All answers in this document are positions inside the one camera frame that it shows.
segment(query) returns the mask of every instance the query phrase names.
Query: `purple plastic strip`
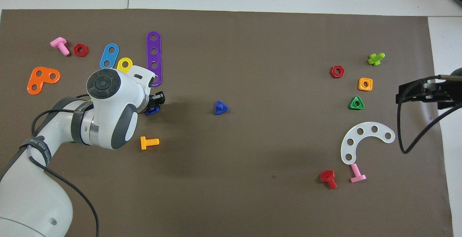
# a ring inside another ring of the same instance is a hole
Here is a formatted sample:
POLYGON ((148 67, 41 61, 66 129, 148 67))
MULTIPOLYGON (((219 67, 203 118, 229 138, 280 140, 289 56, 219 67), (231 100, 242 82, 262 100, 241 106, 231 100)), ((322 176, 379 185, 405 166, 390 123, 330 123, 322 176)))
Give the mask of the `purple plastic strip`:
POLYGON ((146 36, 146 60, 147 69, 157 76, 157 81, 152 86, 159 86, 162 82, 162 48, 160 34, 156 31, 151 31, 146 36))

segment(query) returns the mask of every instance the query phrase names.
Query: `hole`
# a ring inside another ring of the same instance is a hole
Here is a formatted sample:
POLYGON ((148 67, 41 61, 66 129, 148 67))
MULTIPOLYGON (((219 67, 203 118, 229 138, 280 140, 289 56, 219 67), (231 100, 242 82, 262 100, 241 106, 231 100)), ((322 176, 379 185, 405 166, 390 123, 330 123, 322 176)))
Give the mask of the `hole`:
POLYGON ((58 222, 56 222, 56 220, 54 218, 48 219, 48 222, 50 222, 50 224, 52 224, 52 225, 57 225, 58 224, 58 222))

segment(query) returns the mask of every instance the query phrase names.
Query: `red hex nut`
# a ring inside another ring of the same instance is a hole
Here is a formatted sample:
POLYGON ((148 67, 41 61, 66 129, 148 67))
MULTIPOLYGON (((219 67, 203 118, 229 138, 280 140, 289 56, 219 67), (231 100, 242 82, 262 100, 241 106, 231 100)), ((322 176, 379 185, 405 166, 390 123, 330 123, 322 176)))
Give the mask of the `red hex nut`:
POLYGON ((345 73, 345 69, 341 65, 335 65, 330 69, 330 75, 334 78, 341 78, 345 73))
POLYGON ((74 46, 74 54, 76 56, 84 57, 88 54, 88 46, 78 43, 74 46))

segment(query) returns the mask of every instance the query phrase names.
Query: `blue triangular nut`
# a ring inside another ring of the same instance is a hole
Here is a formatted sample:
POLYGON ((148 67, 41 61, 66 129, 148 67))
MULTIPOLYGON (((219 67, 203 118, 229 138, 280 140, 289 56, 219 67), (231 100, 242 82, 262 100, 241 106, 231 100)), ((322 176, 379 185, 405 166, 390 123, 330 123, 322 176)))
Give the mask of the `blue triangular nut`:
POLYGON ((220 115, 228 110, 228 106, 221 101, 215 102, 215 115, 220 115))

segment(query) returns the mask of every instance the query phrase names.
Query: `pink bolt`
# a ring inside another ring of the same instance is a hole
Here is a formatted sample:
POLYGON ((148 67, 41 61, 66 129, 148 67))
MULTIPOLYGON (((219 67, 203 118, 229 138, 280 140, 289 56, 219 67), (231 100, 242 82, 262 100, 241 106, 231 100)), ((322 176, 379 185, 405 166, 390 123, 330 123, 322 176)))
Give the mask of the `pink bolt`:
POLYGON ((67 43, 67 41, 64 38, 59 37, 59 38, 51 41, 50 45, 53 46, 54 48, 58 48, 63 55, 68 56, 70 54, 70 52, 66 48, 66 46, 64 45, 65 43, 67 43))
POLYGON ((356 163, 351 164, 351 168, 353 169, 354 177, 351 178, 351 183, 355 183, 361 180, 366 179, 366 176, 361 174, 361 172, 358 169, 358 165, 356 163))

